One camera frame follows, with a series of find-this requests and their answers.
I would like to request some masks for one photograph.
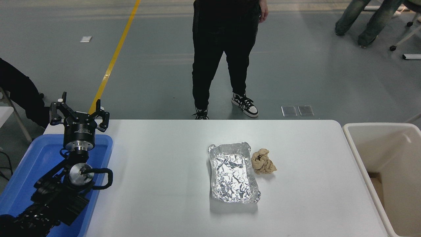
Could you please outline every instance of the gray floor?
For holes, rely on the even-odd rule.
[[[389,51],[409,32],[405,24],[414,13],[393,18],[372,46],[361,49],[356,40],[373,12],[363,12],[345,36],[333,31],[348,3],[268,0],[270,14],[259,25],[248,71],[247,93],[259,109],[257,119],[333,119],[344,125],[405,122],[421,112],[420,61],[401,58],[421,53],[421,34]],[[67,91],[73,109],[88,111],[134,4],[2,0],[0,57],[29,76],[47,104]],[[194,118],[192,15],[192,0],[141,1],[101,98],[111,119]],[[79,43],[82,36],[93,38]],[[250,119],[230,102],[226,68],[223,57],[209,117]],[[311,105],[314,117],[283,117],[281,106],[298,105]],[[18,111],[31,135],[41,135],[43,129]],[[0,146],[14,168],[28,145],[10,117],[0,128]],[[5,165],[0,156],[0,167]],[[5,185],[0,179],[0,191]]]

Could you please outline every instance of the black pants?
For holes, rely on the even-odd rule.
[[[206,109],[211,82],[223,52],[226,54],[232,92],[245,94],[249,55],[256,41],[261,11],[257,3],[242,16],[221,20],[203,16],[198,5],[195,1],[193,98],[196,108]]]
[[[10,92],[10,99],[25,110],[28,119],[47,127],[50,120],[49,107],[44,107],[37,87],[29,77],[1,58],[0,87]]]

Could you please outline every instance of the white table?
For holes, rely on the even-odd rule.
[[[87,237],[387,236],[335,121],[111,120],[105,134],[114,183]],[[208,146],[243,141],[278,171],[256,175],[256,205],[213,200]]]
[[[6,122],[9,116],[13,113],[13,107],[0,106],[0,127]]]

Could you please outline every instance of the jeans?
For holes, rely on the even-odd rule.
[[[198,109],[209,104],[209,89],[218,69],[222,53],[226,54],[232,92],[244,95],[249,55],[257,35],[260,6],[257,3],[247,13],[229,19],[204,17],[194,2],[193,98]]]
[[[345,9],[342,17],[337,21],[335,32],[338,35],[343,35],[347,32],[369,2],[370,0],[352,0]],[[384,0],[380,8],[369,20],[367,28],[358,36],[358,44],[361,46],[370,45],[392,18],[402,2],[403,0]]]

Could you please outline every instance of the yellow floor line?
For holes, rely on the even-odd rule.
[[[136,11],[137,11],[137,8],[139,7],[140,1],[141,0],[137,0],[136,4],[133,7],[133,10],[131,12],[129,21],[127,22],[126,27],[124,28],[123,34],[121,35],[120,41],[118,42],[117,48],[115,49],[115,52],[114,52],[114,55],[112,56],[112,59],[109,62],[107,71],[105,72],[104,78],[102,78],[101,85],[99,85],[99,89],[96,92],[96,95],[95,95],[95,98],[92,102],[91,108],[89,109],[89,114],[92,114],[93,112],[95,112],[96,101],[97,101],[97,99],[101,98],[102,93],[104,92],[105,86],[108,82],[109,75],[112,72],[112,68],[114,67],[115,61],[117,61],[118,55],[120,54],[121,47],[124,44],[124,40],[126,39],[127,33],[129,31],[131,23],[133,21],[133,18],[136,15]]]

